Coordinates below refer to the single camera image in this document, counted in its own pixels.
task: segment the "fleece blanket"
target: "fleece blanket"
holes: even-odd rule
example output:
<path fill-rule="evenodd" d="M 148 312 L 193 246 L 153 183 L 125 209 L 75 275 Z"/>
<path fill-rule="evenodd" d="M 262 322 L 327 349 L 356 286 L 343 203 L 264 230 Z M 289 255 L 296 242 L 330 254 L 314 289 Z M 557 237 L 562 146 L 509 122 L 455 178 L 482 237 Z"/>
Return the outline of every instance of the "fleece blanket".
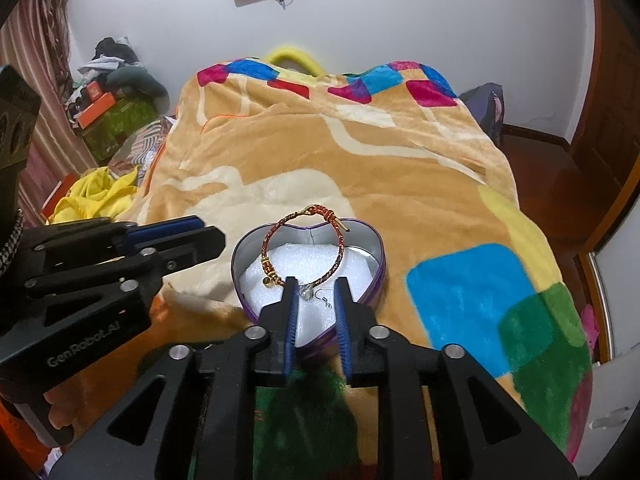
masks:
<path fill-rule="evenodd" d="M 504 155 L 443 76 L 416 62 L 312 78 L 240 59 L 194 76 L 121 219 L 199 215 L 226 233 L 226 250 L 169 276 L 151 329 L 52 391 L 52 420 L 81 432 L 153 350 L 247 326 L 230 276 L 235 244 L 312 203 L 382 235 L 381 324 L 423 346 L 466 347 L 574 457 L 591 365 L 572 298 L 544 235 L 518 208 Z M 337 362 L 260 390 L 254 451 L 258 479 L 357 476 L 377 460 L 376 392 L 347 388 Z"/>

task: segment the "wooden baseboard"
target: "wooden baseboard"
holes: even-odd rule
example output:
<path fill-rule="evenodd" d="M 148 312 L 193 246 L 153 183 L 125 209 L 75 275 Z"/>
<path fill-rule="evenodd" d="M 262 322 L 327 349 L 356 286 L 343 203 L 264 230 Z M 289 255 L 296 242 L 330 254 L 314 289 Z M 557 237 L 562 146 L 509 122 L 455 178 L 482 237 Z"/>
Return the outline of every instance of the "wooden baseboard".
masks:
<path fill-rule="evenodd" d="M 548 142 L 549 144 L 556 144 L 566 152 L 569 152 L 570 145 L 564 137 L 546 134 L 537 130 L 529 130 L 522 126 L 513 126 L 512 124 L 505 124 L 502 127 L 502 134 L 514 137 L 524 137 L 525 139 L 539 140 L 540 142 Z"/>

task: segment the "striped curtain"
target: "striped curtain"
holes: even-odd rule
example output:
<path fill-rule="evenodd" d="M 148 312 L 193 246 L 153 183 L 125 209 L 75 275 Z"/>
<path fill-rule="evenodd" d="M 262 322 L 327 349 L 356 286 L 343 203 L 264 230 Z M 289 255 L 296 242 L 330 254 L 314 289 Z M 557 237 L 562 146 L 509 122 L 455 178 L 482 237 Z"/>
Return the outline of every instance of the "striped curtain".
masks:
<path fill-rule="evenodd" d="M 18 200 L 28 225 L 42 223 L 40 210 L 58 182 L 96 162 L 66 119 L 70 93 L 69 33 L 65 0 L 20 0 L 0 28 L 0 64 L 12 65 L 42 97 Z"/>

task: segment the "red braided bracelet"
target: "red braided bracelet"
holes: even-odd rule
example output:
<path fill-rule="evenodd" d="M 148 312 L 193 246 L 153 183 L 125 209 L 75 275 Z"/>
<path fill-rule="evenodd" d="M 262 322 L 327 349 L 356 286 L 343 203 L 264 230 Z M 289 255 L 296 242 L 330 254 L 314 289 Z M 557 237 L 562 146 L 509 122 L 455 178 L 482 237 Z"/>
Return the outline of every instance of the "red braided bracelet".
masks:
<path fill-rule="evenodd" d="M 338 217 L 336 217 L 333 211 L 331 211 L 330 209 L 326 208 L 323 205 L 316 204 L 316 205 L 307 206 L 302 211 L 297 211 L 295 213 L 285 216 L 276 225 L 274 225 L 270 229 L 270 231 L 267 233 L 267 235 L 264 237 L 264 241 L 262 242 L 262 252 L 261 252 L 260 261 L 262 263 L 262 270 L 266 274 L 266 276 L 262 280 L 262 284 L 264 286 L 274 286 L 274 285 L 284 286 L 284 280 L 280 276 L 278 276 L 275 269 L 273 268 L 273 264 L 271 263 L 269 257 L 267 256 L 267 247 L 269 245 L 269 240 L 271 240 L 271 237 L 278 229 L 280 229 L 288 221 L 303 215 L 304 216 L 320 215 L 324 217 L 324 219 L 327 222 L 329 222 L 329 224 L 331 224 L 331 226 L 335 229 L 335 233 L 338 235 L 338 257 L 335 259 L 335 263 L 333 264 L 331 269 L 329 269 L 329 271 L 321 278 L 318 278 L 314 282 L 303 285 L 300 290 L 300 296 L 302 296 L 304 300 L 310 300 L 314 294 L 314 288 L 320 285 L 321 283 L 324 283 L 334 274 L 336 270 L 338 270 L 338 267 L 340 267 L 340 263 L 342 262 L 342 257 L 344 256 L 344 235 L 342 234 L 342 231 L 345 231 L 348 233 L 349 229 L 340 221 Z"/>

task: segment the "white wall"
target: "white wall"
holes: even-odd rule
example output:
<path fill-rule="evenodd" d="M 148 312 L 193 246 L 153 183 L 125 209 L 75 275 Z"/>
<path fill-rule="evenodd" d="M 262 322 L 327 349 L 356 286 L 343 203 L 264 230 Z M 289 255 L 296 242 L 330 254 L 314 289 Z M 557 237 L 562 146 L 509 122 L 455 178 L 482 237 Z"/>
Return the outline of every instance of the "white wall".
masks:
<path fill-rule="evenodd" d="M 174 103 L 198 70 L 292 44 L 334 73 L 411 59 L 457 92 L 500 83 L 508 123 L 565 137 L 593 43 L 585 0 L 70 0 L 69 20 L 87 59 L 128 36 Z"/>
<path fill-rule="evenodd" d="M 593 0 L 584 0 L 584 49 L 582 51 L 582 71 L 578 80 L 578 88 L 575 94 L 574 111 L 569 118 L 569 124 L 564 137 L 571 142 L 574 138 L 575 131 L 578 128 L 578 122 L 582 115 L 582 107 L 584 100 L 587 98 L 587 90 L 591 80 L 591 67 L 593 65 L 593 53 L 595 50 L 596 40 L 596 22 L 595 22 L 595 2 Z"/>
<path fill-rule="evenodd" d="M 92 53 L 90 56 L 80 54 L 76 35 L 74 34 L 73 28 L 69 28 L 69 68 L 71 69 L 71 77 L 74 81 L 79 80 L 81 77 L 78 72 L 78 67 L 89 61 L 94 55 L 95 53 Z"/>

